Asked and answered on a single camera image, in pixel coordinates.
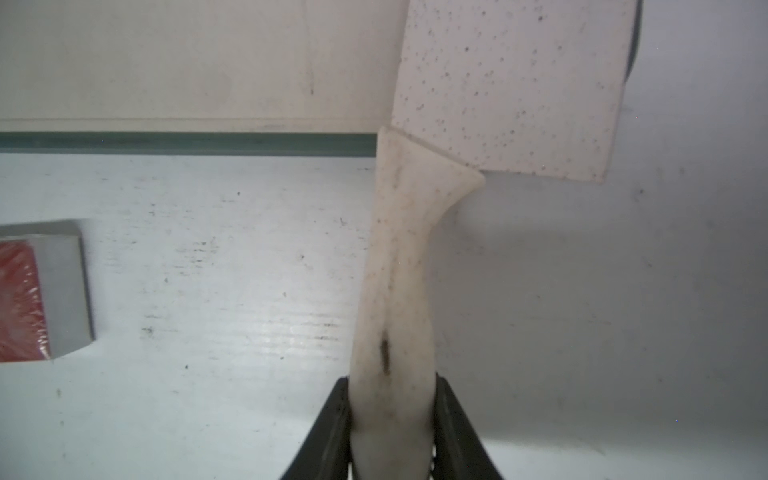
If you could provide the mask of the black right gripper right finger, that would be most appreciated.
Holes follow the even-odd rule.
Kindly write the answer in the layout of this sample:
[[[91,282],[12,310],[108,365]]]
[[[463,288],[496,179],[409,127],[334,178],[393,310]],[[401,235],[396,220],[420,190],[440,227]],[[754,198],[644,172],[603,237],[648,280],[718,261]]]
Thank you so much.
[[[446,378],[438,375],[434,405],[437,480],[502,480]]]

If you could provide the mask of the beige green-rimmed cutting board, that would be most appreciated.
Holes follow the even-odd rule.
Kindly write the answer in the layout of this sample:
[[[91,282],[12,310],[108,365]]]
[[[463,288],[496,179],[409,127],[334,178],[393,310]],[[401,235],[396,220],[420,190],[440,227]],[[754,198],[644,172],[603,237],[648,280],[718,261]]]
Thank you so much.
[[[5,1],[5,152],[603,176],[638,1]]]

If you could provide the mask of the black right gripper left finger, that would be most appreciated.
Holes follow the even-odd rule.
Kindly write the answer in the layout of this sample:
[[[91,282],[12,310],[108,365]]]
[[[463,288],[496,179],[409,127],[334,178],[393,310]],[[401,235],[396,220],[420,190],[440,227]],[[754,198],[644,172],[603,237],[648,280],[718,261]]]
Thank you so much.
[[[339,378],[282,480],[346,480],[350,475],[351,408]]]

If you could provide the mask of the white speckled cleaver knife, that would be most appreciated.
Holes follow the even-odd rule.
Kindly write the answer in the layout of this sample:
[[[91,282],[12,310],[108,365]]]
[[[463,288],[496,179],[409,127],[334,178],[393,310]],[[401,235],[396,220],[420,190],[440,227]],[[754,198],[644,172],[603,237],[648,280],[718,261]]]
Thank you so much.
[[[425,479],[434,442],[426,249],[488,172],[601,182],[637,1],[413,1],[377,136],[349,376],[358,479]]]

